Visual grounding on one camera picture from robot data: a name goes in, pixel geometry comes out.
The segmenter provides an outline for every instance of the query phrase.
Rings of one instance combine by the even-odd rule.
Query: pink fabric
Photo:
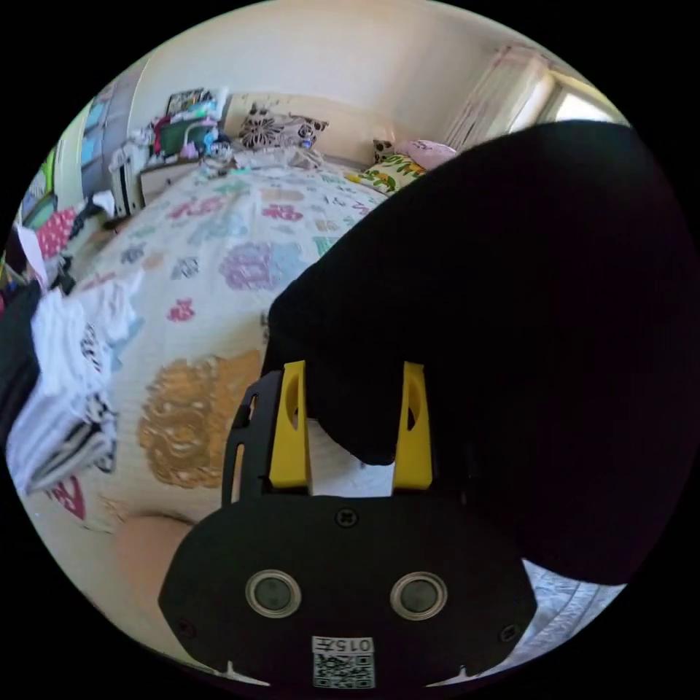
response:
[[[434,141],[401,141],[394,147],[394,152],[406,155],[426,170],[434,170],[446,160],[454,158],[457,151],[445,144]]]
[[[71,235],[76,216],[77,211],[74,207],[54,211],[46,223],[37,229],[36,237],[44,260],[54,257],[68,245],[68,237]]]

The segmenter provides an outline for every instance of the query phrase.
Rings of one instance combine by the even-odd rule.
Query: label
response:
[[[372,637],[312,637],[314,686],[335,690],[375,687]]]

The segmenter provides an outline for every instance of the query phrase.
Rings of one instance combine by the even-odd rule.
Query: pink pattern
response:
[[[46,495],[51,500],[55,498],[60,505],[79,520],[85,520],[85,500],[82,497],[80,483],[74,476],[71,476],[69,485],[71,488],[66,488],[63,481],[59,481],[50,491],[46,491]]]
[[[299,211],[295,211],[294,207],[289,204],[271,204],[267,209],[262,210],[262,215],[284,221],[298,221],[304,216]]]
[[[203,199],[201,202],[197,202],[196,200],[185,202],[184,204],[176,206],[175,209],[168,214],[168,218],[179,219],[184,215],[196,217],[203,216],[204,214],[212,214],[224,206],[224,201],[222,197],[209,197]]]
[[[58,255],[68,245],[68,238],[73,230],[77,216],[74,207],[63,211],[54,211],[47,221],[36,230],[39,249],[44,260]]]
[[[168,312],[168,321],[184,322],[189,321],[195,316],[195,310],[192,308],[192,299],[178,299],[175,306]]]

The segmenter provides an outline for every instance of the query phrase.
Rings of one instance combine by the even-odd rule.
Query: window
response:
[[[627,123],[622,114],[607,102],[603,95],[596,97],[594,90],[588,93],[557,81],[537,121],[564,122],[572,119]]]
[[[611,114],[573,93],[568,93],[564,96],[554,114],[555,122],[563,122],[569,119],[590,119],[596,122],[614,121]]]

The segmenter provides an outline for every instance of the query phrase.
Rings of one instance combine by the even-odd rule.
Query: patterned pillow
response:
[[[422,175],[425,175],[425,169],[415,160],[405,155],[388,155],[377,166],[355,176],[357,179],[348,175],[346,178],[391,195]]]
[[[374,139],[374,162],[380,163],[384,158],[394,154],[394,145],[390,141]]]
[[[435,170],[457,155],[457,151],[445,144],[434,141],[401,141],[396,144],[394,151],[400,155],[413,158],[422,168]]]
[[[312,117],[278,114],[253,103],[238,138],[244,148],[253,150],[270,146],[301,146],[304,141],[313,145],[327,126],[328,122]]]

